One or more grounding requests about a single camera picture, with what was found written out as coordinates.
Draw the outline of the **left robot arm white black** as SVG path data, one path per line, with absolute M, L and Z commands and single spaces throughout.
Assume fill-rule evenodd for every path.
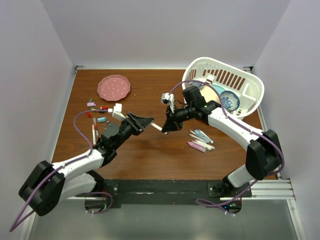
M 20 188 L 18 195 L 39 216 L 51 212 L 59 202 L 75 195 L 90 193 L 99 196 L 104 190 L 103 178 L 95 170 L 109 164 L 117 149 L 130 137 L 140 135 L 154 118 L 128 112 L 113 113 L 120 124 L 110 123 L 97 143 L 86 152 L 56 163 L 41 161 Z

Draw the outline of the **peach cap acrylic marker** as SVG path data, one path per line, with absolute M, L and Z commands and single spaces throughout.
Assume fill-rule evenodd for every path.
M 213 143 L 214 143 L 213 140 L 211 140 L 211 139 L 210 139 L 209 137 L 207 137 L 207 136 L 201 135 L 200 138 L 201 138 L 202 140 L 204 140 L 207 144 L 213 144 Z

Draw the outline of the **red clear pen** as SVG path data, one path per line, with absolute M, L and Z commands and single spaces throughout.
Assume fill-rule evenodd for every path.
M 95 117 L 93 118 L 93 125 L 94 125 L 95 130 L 98 131 L 97 120 Z

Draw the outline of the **light blue highlighter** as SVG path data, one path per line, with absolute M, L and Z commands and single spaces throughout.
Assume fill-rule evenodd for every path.
M 201 131 L 199 131 L 198 129 L 195 129 L 194 130 L 195 132 L 195 135 L 198 136 L 199 138 L 203 139 L 205 142 L 210 142 L 211 140 L 206 136 L 204 135 Z

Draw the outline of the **light blue highlighter cap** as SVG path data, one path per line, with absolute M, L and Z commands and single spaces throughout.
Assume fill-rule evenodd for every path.
M 98 119 L 97 119 L 97 122 L 98 123 L 104 123 L 104 122 L 106 122 L 107 121 L 107 118 L 106 117 L 99 117 Z

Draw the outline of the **purple pink highlighter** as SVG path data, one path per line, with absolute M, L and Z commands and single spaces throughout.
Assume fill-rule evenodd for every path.
M 188 144 L 190 147 L 192 147 L 193 149 L 196 149 L 196 150 L 198 150 L 198 151 L 200 151 L 200 152 L 202 152 L 202 153 L 205 153 L 206 150 L 207 150 L 205 147 L 203 147 L 203 146 L 201 146 L 201 145 L 199 145 L 199 144 L 197 144 L 197 143 L 195 143 L 195 142 L 193 142 L 193 141 L 188 141 L 187 144 Z

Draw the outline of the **purple highlighter cap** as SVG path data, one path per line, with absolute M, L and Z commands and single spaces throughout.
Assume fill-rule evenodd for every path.
M 86 106 L 87 106 L 87 107 L 95 107 L 96 104 L 95 104 L 94 102 L 88 102 L 88 103 L 86 104 Z

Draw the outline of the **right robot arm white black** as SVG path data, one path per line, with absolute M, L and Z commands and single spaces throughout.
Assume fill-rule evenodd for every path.
M 246 151 L 245 164 L 223 178 L 218 187 L 221 194 L 233 197 L 244 184 L 263 180 L 275 169 L 283 167 L 284 156 L 278 135 L 273 130 L 262 131 L 233 118 L 221 104 L 214 100 L 206 101 L 194 85 L 188 86 L 182 94 L 186 104 L 181 108 L 176 106 L 172 93 L 161 96 L 162 103 L 168 105 L 162 132 L 180 131 L 185 121 L 196 119 L 219 129 Z

